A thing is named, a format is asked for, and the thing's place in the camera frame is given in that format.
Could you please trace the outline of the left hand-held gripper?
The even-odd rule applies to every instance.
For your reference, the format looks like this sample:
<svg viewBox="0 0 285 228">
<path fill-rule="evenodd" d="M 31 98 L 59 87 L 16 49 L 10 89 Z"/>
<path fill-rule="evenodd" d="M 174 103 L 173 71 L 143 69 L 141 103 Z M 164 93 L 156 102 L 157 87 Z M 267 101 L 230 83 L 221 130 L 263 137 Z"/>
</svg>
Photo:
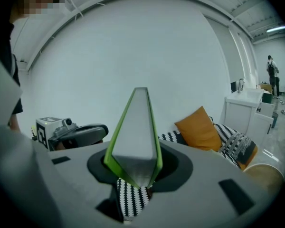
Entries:
<svg viewBox="0 0 285 228">
<path fill-rule="evenodd" d="M 44 117 L 36 120 L 38 142 L 52 152 L 101 143 L 109 134 L 104 124 L 79 126 L 71 118 Z"/>
</svg>

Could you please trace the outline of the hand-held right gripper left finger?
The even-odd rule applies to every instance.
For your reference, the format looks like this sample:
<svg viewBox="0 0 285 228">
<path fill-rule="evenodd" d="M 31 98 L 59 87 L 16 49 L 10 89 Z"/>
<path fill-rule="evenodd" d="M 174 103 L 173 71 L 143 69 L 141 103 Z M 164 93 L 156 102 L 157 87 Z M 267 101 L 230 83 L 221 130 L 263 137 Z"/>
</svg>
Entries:
<svg viewBox="0 0 285 228">
<path fill-rule="evenodd" d="M 7 224 L 42 228 L 120 228 L 60 175 L 42 144 L 0 126 L 0 189 L 16 208 Z"/>
</svg>

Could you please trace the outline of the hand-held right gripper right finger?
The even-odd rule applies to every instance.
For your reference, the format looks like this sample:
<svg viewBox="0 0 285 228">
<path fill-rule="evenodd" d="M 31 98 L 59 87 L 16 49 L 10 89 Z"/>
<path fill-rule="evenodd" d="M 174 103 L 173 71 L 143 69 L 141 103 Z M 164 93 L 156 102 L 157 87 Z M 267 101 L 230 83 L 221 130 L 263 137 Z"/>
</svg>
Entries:
<svg viewBox="0 0 285 228">
<path fill-rule="evenodd" d="M 268 207 L 268 193 L 241 169 L 216 152 L 202 151 L 160 140 L 174 155 L 188 157 L 193 171 L 186 182 L 171 192 L 153 192 L 150 203 L 133 220 L 136 228 L 243 228 Z M 233 180 L 253 205 L 239 214 L 219 183 Z"/>
</svg>

